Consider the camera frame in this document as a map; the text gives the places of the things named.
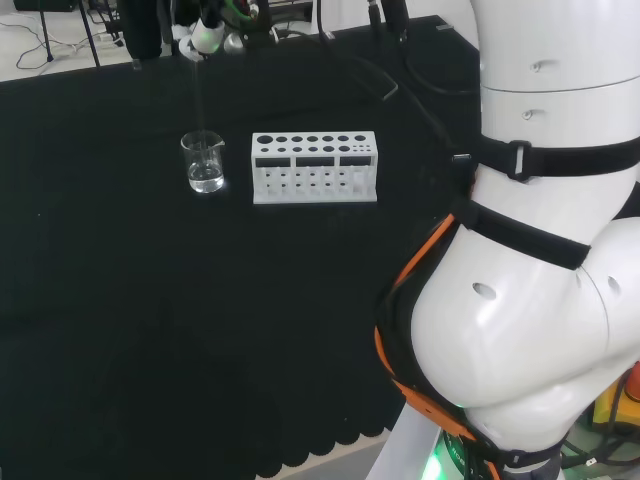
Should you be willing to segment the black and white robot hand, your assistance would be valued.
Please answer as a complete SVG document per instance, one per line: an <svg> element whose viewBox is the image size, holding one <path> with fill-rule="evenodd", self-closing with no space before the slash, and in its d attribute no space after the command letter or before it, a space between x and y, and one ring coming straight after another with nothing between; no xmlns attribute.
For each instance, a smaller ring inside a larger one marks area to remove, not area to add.
<svg viewBox="0 0 640 480"><path fill-rule="evenodd" d="M171 1L170 19L174 44L192 62L218 52L242 54L280 41L268 1Z"/></svg>

